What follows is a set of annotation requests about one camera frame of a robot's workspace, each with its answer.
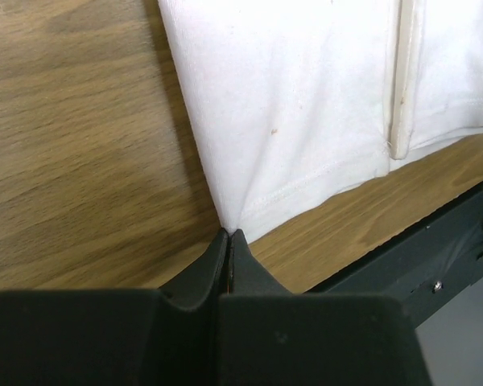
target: black metal frame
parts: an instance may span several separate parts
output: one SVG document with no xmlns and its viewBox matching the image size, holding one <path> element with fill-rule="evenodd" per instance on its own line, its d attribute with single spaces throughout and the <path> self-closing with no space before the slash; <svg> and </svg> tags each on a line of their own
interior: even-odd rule
<svg viewBox="0 0 483 386">
<path fill-rule="evenodd" d="M 399 300 L 415 326 L 483 277 L 483 183 L 333 275 L 313 293 Z"/>
</svg>

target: black plastic part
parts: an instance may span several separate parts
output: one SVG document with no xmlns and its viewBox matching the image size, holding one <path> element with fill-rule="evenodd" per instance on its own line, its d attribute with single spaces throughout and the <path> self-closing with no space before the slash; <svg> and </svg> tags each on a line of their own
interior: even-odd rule
<svg viewBox="0 0 483 386">
<path fill-rule="evenodd" d="M 418 326 L 483 277 L 483 183 L 311 289 L 399 300 Z M 433 291 L 435 283 L 443 289 Z"/>
<path fill-rule="evenodd" d="M 229 259 L 233 270 L 229 292 L 244 295 L 290 293 L 252 256 L 240 229 L 230 238 Z"/>
<path fill-rule="evenodd" d="M 0 293 L 0 385 L 212 384 L 227 241 L 163 291 Z"/>
<path fill-rule="evenodd" d="M 234 294 L 220 304 L 220 385 L 431 385 L 392 299 Z"/>
</svg>

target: white fabric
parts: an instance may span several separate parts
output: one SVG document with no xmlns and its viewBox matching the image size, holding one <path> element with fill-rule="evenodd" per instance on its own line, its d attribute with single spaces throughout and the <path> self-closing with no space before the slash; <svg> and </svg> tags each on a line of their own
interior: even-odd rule
<svg viewBox="0 0 483 386">
<path fill-rule="evenodd" d="M 221 223 L 249 241 L 483 132 L 483 0 L 159 5 Z"/>
</svg>

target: wooden table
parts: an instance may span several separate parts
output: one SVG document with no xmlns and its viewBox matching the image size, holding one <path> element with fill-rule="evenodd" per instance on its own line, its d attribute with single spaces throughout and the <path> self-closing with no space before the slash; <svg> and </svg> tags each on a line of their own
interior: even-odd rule
<svg viewBox="0 0 483 386">
<path fill-rule="evenodd" d="M 306 290 L 483 179 L 483 136 L 251 246 Z M 155 286 L 219 228 L 155 0 L 0 0 L 0 288 Z"/>
</svg>

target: metal screw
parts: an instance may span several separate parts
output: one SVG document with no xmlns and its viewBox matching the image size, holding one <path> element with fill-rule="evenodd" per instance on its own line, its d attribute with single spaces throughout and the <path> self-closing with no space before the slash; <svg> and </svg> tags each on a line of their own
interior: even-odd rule
<svg viewBox="0 0 483 386">
<path fill-rule="evenodd" d="M 433 293 L 438 292 L 444 288 L 444 283 L 442 281 L 438 280 L 435 285 L 433 286 Z"/>
</svg>

